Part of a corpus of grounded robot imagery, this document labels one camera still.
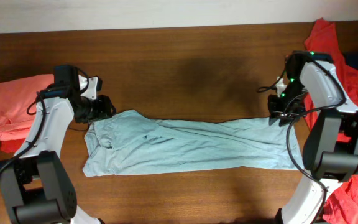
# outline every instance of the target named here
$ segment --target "pink cloth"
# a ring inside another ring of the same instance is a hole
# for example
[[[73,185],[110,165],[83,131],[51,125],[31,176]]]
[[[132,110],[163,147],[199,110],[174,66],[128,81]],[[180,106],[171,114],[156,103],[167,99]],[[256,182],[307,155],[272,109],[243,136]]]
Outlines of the pink cloth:
[[[26,113],[27,107],[34,102],[37,91],[52,83],[53,75],[37,75],[0,83],[0,141],[27,137],[35,118]]]
[[[326,52],[332,56],[339,81],[349,98],[358,106],[358,71],[345,64],[337,42],[335,23],[317,20],[305,46],[308,50]],[[309,96],[305,98],[305,106],[307,110],[314,108]],[[313,127],[317,117],[317,113],[312,113],[305,118],[309,128]],[[344,136],[339,136],[339,140],[346,141]],[[353,175],[350,181],[343,183],[328,198],[323,218],[332,224],[358,223],[358,175]]]

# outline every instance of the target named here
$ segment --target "white wall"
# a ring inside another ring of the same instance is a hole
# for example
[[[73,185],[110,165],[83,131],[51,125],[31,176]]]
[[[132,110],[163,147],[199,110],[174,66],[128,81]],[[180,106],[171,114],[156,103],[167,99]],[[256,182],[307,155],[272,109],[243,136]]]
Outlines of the white wall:
[[[0,0],[0,32],[358,20],[358,0]]]

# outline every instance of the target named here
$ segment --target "folded cloth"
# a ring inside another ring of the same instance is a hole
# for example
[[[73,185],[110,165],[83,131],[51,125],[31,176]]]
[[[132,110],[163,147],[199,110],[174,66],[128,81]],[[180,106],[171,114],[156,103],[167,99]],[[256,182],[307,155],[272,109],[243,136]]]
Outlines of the folded cloth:
[[[239,166],[296,169],[285,136],[287,126],[269,126],[268,118],[220,124],[149,120],[134,110],[93,123],[85,135],[87,177],[141,175],[224,169]],[[302,166],[298,141],[290,144]]]
[[[0,141],[27,137],[35,116],[28,115],[26,110],[35,101],[36,92],[52,83],[53,75],[0,83]]]
[[[336,75],[341,81],[349,98],[358,106],[358,71],[345,64],[344,57],[339,50],[335,23],[319,19],[305,41],[308,50],[329,53],[336,66]],[[305,98],[306,109],[314,108],[309,96]],[[317,120],[317,113],[309,114],[305,120],[310,128]],[[338,140],[346,140],[345,136],[339,136]],[[343,183],[328,198],[324,207],[323,218],[329,223],[358,223],[358,175]]]

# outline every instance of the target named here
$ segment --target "teal fabric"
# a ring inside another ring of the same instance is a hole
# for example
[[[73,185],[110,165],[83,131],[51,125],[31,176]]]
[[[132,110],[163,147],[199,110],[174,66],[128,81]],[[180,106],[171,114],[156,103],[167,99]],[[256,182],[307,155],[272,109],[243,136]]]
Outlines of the teal fabric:
[[[256,167],[290,169],[285,146],[288,126],[269,126],[268,118],[225,123],[150,120],[134,110],[93,123],[85,135],[87,177],[142,175]],[[290,144],[302,166],[295,132]]]

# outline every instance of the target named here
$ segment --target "brown wooden surface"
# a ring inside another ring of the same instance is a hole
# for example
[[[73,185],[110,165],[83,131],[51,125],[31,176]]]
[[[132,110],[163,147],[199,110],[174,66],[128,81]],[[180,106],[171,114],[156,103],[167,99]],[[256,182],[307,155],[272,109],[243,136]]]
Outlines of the brown wooden surface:
[[[119,112],[148,118],[221,122],[268,116],[256,94],[304,49],[313,23],[175,29],[0,34],[0,82],[51,73],[69,63],[103,79]],[[338,22],[342,51],[358,50],[358,22]],[[302,146],[308,129],[296,126]],[[67,131],[61,159],[78,204],[106,223],[219,223],[272,218],[299,172],[236,169],[87,178],[84,133]],[[10,157],[0,151],[0,160]],[[0,223],[7,215],[0,194]]]

